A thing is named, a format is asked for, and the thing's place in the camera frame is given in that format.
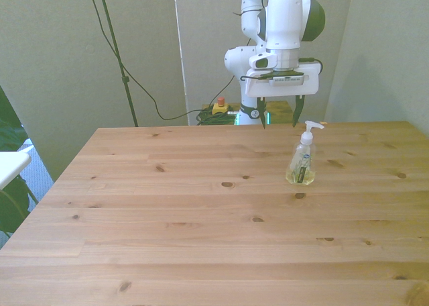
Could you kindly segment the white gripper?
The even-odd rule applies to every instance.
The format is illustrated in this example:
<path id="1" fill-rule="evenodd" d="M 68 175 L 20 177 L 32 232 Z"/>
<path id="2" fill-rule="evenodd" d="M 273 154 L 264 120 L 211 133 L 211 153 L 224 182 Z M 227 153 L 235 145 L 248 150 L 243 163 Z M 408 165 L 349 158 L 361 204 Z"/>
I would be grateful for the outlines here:
<path id="1" fill-rule="evenodd" d="M 273 69 L 250 69 L 244 76 L 244 90 L 248 97 L 257 97 L 257 110 L 263 128 L 266 127 L 265 97 L 283 97 L 296 95 L 292 116 L 293 127 L 299 121 L 304 108 L 305 95 L 317 93 L 319 87 L 320 64 L 301 64 L 294 70 L 278 71 Z"/>

